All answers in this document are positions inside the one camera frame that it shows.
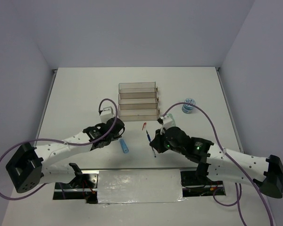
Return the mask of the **clear tiered organizer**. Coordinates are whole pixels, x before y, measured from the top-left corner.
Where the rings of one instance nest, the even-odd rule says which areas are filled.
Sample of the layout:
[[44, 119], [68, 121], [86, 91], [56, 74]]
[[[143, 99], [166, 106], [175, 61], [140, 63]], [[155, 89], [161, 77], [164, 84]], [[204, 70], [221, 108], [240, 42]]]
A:
[[155, 121], [160, 114], [156, 82], [119, 83], [118, 117], [122, 121]]

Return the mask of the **blue correction tape case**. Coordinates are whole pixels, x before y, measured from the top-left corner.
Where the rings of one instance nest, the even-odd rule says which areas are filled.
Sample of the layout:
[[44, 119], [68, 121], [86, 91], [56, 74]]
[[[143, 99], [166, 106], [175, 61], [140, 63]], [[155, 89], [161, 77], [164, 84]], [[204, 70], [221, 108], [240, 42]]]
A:
[[129, 149], [128, 149], [127, 145], [126, 145], [126, 142], [123, 139], [120, 139], [119, 143], [121, 145], [123, 153], [129, 153]]

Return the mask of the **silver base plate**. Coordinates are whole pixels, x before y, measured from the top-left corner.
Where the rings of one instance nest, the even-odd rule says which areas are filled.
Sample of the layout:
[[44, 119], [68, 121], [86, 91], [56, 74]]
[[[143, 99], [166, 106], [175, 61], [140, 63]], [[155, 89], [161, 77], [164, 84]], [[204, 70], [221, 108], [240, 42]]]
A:
[[56, 183], [53, 200], [88, 204], [181, 202], [188, 197], [225, 195], [223, 182], [200, 182], [194, 169], [86, 170], [80, 185]]

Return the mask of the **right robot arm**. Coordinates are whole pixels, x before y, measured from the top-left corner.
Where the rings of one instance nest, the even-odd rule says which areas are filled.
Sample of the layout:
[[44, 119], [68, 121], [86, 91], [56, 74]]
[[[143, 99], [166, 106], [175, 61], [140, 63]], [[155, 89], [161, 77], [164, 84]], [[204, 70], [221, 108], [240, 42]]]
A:
[[221, 150], [212, 141], [190, 137], [178, 127], [156, 130], [150, 146], [158, 153], [174, 151], [196, 163], [200, 184], [228, 181], [254, 185], [272, 198], [283, 197], [283, 164], [275, 155], [256, 157], [229, 149]]

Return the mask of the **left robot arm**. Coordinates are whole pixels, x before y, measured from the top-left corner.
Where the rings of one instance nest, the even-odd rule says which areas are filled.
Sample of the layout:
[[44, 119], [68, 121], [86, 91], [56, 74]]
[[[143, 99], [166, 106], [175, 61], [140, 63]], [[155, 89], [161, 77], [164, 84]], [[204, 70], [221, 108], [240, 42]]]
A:
[[106, 123], [85, 128], [62, 143], [40, 146], [25, 143], [7, 163], [6, 170], [20, 194], [39, 184], [64, 183], [77, 188], [87, 180], [78, 165], [68, 163], [59, 166], [57, 162], [108, 146], [118, 140], [124, 130], [125, 124], [119, 118], [111, 118]]

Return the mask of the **blue jar right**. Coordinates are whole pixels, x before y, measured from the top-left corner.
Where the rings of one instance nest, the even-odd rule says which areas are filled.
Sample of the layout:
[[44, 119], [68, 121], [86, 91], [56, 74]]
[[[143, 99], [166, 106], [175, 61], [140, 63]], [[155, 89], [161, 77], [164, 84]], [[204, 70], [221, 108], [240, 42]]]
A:
[[192, 113], [194, 106], [195, 106], [195, 100], [192, 98], [187, 98], [184, 100], [185, 104], [182, 105], [182, 111], [186, 114]]

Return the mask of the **blue pen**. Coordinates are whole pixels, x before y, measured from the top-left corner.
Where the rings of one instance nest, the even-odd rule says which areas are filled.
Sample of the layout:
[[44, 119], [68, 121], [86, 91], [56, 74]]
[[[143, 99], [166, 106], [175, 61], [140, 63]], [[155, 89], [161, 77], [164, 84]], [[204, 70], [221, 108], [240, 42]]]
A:
[[[146, 130], [146, 135], [147, 135], [147, 139], [148, 139], [149, 144], [150, 144], [151, 143], [151, 138], [150, 138], [150, 135], [149, 135], [147, 130]], [[153, 154], [154, 154], [154, 158], [156, 158], [157, 156], [156, 156], [155, 150], [154, 150], [154, 148], [152, 146], [151, 146], [151, 148], [152, 148], [152, 151], [153, 151]]]

